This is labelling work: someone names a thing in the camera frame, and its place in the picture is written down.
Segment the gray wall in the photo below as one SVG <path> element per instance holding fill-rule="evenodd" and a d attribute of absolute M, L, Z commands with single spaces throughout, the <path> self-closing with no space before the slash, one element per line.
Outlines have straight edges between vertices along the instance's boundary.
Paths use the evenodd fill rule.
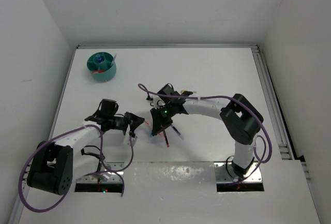
<path fill-rule="evenodd" d="M 48 138 L 73 50 L 42 0 L 0 0 L 0 223 L 19 172 Z"/>
<path fill-rule="evenodd" d="M 79 43 L 260 42 L 281 0 L 43 0 Z"/>
<path fill-rule="evenodd" d="M 263 51 L 322 223 L 331 223 L 330 49 L 330 0 L 283 0 Z"/>

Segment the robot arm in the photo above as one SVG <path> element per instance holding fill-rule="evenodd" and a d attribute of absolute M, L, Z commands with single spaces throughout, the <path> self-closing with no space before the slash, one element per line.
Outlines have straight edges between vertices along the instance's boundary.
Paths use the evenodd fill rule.
<path fill-rule="evenodd" d="M 201 114 L 222 120 L 235 140 L 235 153 L 232 161 L 234 172 L 243 178 L 254 161 L 254 136 L 260 131 L 256 120 L 239 105 L 230 102 L 225 105 L 219 100 L 197 100 L 184 98 L 167 98 L 166 96 L 194 96 L 193 92 L 183 92 L 181 95 L 168 84 L 158 94 L 164 105 L 151 109 L 153 118 L 152 135 L 162 132 L 172 124 L 172 117 L 176 114 Z M 262 115 L 241 94 L 235 94 L 236 100 L 246 105 L 263 122 Z"/>
<path fill-rule="evenodd" d="M 67 134 L 54 143 L 41 149 L 35 156 L 28 172 L 27 184 L 57 195 L 65 194 L 71 182 L 99 167 L 100 154 L 85 153 L 84 147 L 100 137 L 100 130 L 107 132 L 116 129 L 135 138 L 134 131 L 144 122 L 132 113 L 115 116 L 118 110 L 116 101 L 103 99 L 98 110 L 85 119 L 83 127 Z"/>

